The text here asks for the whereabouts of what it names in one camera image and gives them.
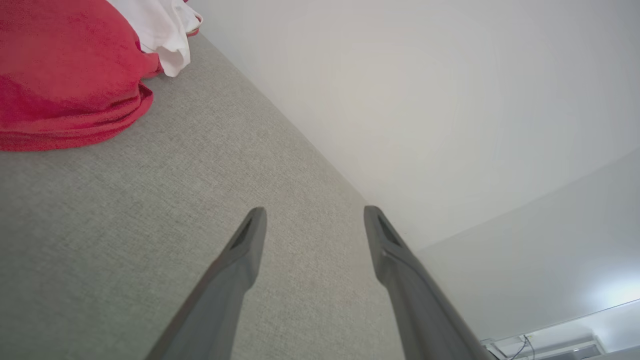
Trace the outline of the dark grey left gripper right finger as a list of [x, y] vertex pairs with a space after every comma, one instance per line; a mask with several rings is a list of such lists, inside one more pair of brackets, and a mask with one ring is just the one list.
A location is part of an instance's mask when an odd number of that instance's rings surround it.
[[386, 288], [406, 360], [493, 360], [382, 210], [363, 209], [377, 280]]

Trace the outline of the grey fabric sofa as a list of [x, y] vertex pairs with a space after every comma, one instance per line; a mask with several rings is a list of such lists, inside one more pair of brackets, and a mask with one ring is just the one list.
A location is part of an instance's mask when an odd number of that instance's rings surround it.
[[144, 360], [249, 210], [232, 360], [404, 360], [366, 200], [202, 35], [97, 145], [0, 152], [0, 360]]

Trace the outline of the red and white shirt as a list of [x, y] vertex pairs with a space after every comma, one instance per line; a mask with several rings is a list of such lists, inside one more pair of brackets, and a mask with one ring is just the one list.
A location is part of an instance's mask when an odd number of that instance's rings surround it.
[[0, 152], [98, 144], [149, 111], [144, 80], [191, 62], [189, 0], [0, 0]]

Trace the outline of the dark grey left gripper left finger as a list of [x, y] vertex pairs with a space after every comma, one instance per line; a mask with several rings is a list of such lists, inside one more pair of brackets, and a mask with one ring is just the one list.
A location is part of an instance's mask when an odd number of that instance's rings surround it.
[[265, 208], [249, 210], [145, 360], [230, 360], [243, 298], [258, 278], [266, 225]]

